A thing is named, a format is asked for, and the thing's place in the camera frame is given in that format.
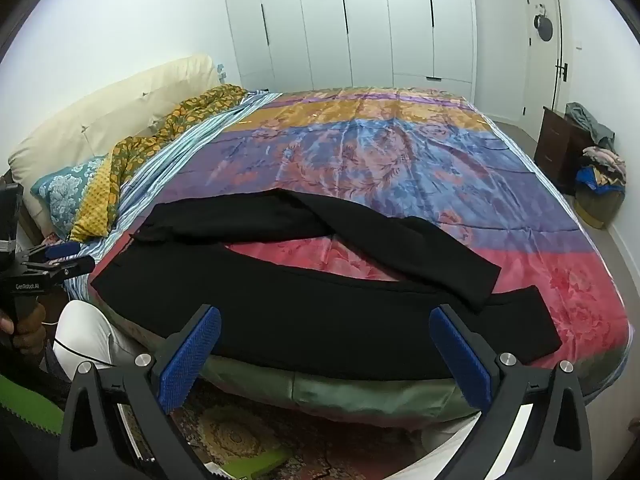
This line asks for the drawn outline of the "person's left hand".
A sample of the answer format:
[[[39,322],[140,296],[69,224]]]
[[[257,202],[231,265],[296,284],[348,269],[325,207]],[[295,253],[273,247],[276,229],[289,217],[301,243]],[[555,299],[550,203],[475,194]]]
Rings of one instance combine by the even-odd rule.
[[[46,343],[46,329],[42,325],[45,319],[46,309],[42,304],[36,304],[34,310],[17,323],[1,312],[1,333],[9,337],[10,348],[17,349],[25,356],[36,356]]]

